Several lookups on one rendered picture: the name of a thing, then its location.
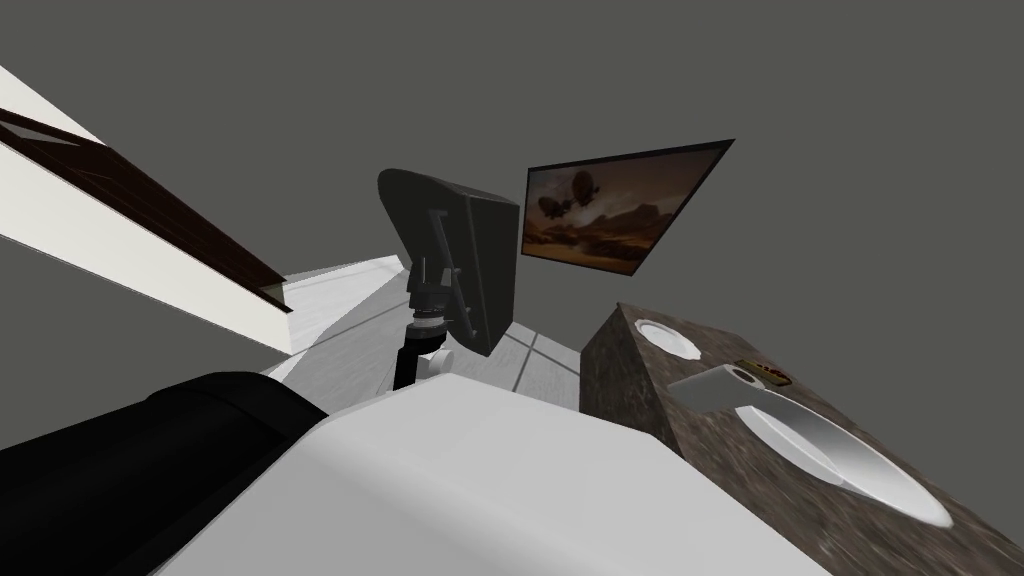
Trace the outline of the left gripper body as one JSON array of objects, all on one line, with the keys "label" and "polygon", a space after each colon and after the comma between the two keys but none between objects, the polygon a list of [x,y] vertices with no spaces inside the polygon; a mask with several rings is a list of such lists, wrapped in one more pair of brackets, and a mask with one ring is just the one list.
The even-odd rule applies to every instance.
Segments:
[{"label": "left gripper body", "polygon": [[451,294],[457,278],[457,268],[423,256],[412,257],[406,290],[410,295]]}]

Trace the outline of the dark grey rounded box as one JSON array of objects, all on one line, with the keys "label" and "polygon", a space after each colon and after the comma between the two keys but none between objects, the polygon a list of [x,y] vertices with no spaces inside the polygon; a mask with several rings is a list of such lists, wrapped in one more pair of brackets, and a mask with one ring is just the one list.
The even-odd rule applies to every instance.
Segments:
[{"label": "dark grey rounded box", "polygon": [[453,336],[467,349],[488,356],[505,335],[514,312],[519,207],[501,196],[403,169],[380,172],[381,203],[409,258],[441,261],[429,211],[443,210],[447,263],[458,278],[451,294],[410,295],[413,320],[404,356],[437,349]]}]

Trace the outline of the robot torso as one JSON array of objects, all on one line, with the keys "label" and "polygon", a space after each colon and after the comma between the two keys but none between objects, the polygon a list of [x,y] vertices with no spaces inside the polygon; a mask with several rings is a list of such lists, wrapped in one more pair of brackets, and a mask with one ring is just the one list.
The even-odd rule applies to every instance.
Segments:
[{"label": "robot torso", "polygon": [[158,576],[830,576],[651,436],[445,374],[307,433]]}]

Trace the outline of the small white dish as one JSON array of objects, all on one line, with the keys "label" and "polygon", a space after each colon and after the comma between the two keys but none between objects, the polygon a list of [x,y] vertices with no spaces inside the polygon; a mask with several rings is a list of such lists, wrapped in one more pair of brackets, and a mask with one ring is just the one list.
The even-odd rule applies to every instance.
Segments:
[{"label": "small white dish", "polygon": [[701,358],[699,348],[671,327],[648,319],[638,319],[634,326],[649,343],[670,355],[689,361]]}]

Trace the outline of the grey faucet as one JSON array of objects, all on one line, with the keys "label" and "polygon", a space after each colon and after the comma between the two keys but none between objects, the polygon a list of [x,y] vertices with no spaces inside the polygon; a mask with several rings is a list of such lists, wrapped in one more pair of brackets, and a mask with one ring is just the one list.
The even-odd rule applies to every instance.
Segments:
[{"label": "grey faucet", "polygon": [[674,401],[698,413],[749,406],[767,412],[785,408],[783,398],[767,389],[753,373],[734,364],[723,364],[689,376],[670,384],[667,389]]}]

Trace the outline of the small yellow red object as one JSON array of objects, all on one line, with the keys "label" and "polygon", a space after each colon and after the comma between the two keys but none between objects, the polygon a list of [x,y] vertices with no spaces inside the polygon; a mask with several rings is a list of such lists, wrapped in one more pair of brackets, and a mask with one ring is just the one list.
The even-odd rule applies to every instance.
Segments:
[{"label": "small yellow red object", "polygon": [[769,365],[746,359],[737,360],[734,364],[772,386],[784,387],[793,384],[793,379],[787,374]]}]

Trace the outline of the brown stone vanity counter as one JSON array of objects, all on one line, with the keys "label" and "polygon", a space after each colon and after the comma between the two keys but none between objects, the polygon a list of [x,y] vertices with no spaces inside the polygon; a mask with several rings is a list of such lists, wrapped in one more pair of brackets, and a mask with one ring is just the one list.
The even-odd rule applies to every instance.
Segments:
[{"label": "brown stone vanity counter", "polygon": [[[648,319],[692,341],[689,361],[649,343]],[[1024,576],[1024,549],[916,470],[945,506],[950,528],[924,524],[800,470],[731,411],[700,414],[668,386],[736,360],[768,364],[742,337],[667,314],[617,303],[581,354],[584,414],[647,433],[758,516],[831,576]]]}]

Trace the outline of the white sink basin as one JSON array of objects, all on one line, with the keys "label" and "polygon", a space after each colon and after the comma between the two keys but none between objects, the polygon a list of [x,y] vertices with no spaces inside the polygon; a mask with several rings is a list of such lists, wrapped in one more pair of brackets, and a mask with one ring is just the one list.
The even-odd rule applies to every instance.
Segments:
[{"label": "white sink basin", "polygon": [[765,393],[735,413],[757,438],[804,472],[924,524],[953,526],[945,506],[919,481],[817,412]]}]

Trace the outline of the brown landscape wall picture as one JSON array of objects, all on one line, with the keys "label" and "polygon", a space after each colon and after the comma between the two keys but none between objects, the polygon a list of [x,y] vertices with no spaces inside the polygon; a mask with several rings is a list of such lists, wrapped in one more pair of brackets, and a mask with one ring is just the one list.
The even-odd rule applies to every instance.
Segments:
[{"label": "brown landscape wall picture", "polygon": [[634,275],[732,145],[725,139],[529,168],[522,255]]}]

